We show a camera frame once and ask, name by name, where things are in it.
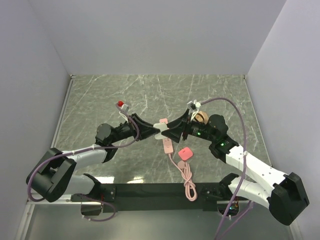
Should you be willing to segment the white square plug adapter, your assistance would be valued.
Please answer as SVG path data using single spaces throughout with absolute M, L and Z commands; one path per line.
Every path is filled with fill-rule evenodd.
M 167 138 L 166 136 L 162 135 L 162 132 L 163 132 L 163 131 L 166 131 L 166 130 L 169 129 L 169 128 L 167 127 L 167 123 L 166 123 L 166 122 L 158 122 L 158 123 L 155 123 L 155 124 L 153 125 L 153 127 L 154 127 L 155 129 L 158 129 L 158 130 L 159 130 L 159 132 L 154 135 L 154 138 L 155 138 L 156 140 L 163 140 L 163 139 L 166 139 L 166 138 Z

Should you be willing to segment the pink power strip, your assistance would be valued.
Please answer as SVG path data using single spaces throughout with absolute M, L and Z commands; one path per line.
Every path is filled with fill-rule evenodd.
M 168 120 L 166 118 L 162 118 L 159 120 L 160 123 L 168 123 Z M 170 138 L 164 138 L 162 140 L 164 153 L 165 154 L 172 154 L 174 152 L 172 140 Z

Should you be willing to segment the tan wooden plug adapter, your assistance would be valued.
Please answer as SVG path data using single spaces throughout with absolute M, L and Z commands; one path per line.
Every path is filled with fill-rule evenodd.
M 209 121 L 209 117 L 207 115 L 207 113 L 203 112 L 203 111 L 199 111 L 195 117 L 194 117 L 194 120 L 196 122 L 199 122 L 199 123 L 204 123 L 205 125 L 208 123 Z

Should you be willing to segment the red square plug adapter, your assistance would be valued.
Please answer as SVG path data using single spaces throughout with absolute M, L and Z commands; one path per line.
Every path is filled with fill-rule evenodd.
M 192 150 L 189 147 L 184 147 L 178 152 L 179 157 L 182 161 L 187 161 L 190 159 L 194 154 Z

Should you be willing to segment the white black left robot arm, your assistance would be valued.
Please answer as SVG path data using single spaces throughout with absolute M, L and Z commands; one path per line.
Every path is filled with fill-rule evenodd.
M 157 135 L 161 130 L 143 121 L 135 113 L 124 115 L 117 127 L 101 124 L 91 146 L 60 151 L 50 148 L 26 178 L 28 198 L 33 202 L 57 201 L 64 194 L 80 195 L 88 201 L 103 201 L 109 191 L 90 174 L 75 176 L 74 172 L 94 164 L 110 161 L 117 150 L 116 142 L 133 138 L 133 142 Z

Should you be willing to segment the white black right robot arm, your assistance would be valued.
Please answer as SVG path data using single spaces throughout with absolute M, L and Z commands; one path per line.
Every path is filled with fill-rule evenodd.
M 231 177 L 219 187 L 222 198 L 230 200 L 236 194 L 266 207 L 281 224 L 289 226 L 310 204 L 302 179 L 294 172 L 286 174 L 248 153 L 227 134 L 223 116 L 213 114 L 206 123 L 194 121 L 193 113 L 164 123 L 161 135 L 178 143 L 189 135 L 209 141 L 209 150 L 216 158 L 241 170 L 250 181 Z

